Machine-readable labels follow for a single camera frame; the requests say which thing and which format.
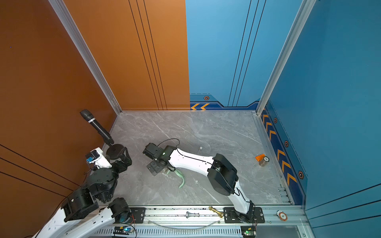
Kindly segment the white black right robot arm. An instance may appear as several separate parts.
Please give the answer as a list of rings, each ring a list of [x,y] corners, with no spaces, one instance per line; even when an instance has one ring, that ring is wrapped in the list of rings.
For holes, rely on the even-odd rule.
[[[211,186],[219,194],[227,196],[233,204],[232,218],[241,223],[264,223],[262,212],[243,192],[239,182],[237,169],[228,159],[217,153],[215,156],[200,156],[182,151],[178,148],[180,141],[176,139],[176,146],[167,145],[165,148],[149,143],[143,154],[152,162],[147,165],[149,171],[155,176],[164,168],[172,172],[186,169],[208,178]]]

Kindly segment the clear printed baby bottle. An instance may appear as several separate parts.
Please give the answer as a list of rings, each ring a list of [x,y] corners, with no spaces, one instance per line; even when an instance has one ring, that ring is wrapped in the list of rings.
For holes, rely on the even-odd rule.
[[[267,156],[264,156],[260,161],[259,161],[259,165],[261,167],[264,167],[267,163],[269,162],[269,158]]]

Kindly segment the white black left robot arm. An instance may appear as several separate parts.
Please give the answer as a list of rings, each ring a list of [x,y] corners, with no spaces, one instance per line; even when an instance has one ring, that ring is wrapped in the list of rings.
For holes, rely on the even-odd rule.
[[[121,144],[106,152],[96,148],[86,155],[94,172],[84,185],[66,197],[36,238],[89,238],[96,231],[117,224],[118,234],[135,233],[136,217],[124,198],[114,198],[119,174],[132,164],[128,150]]]

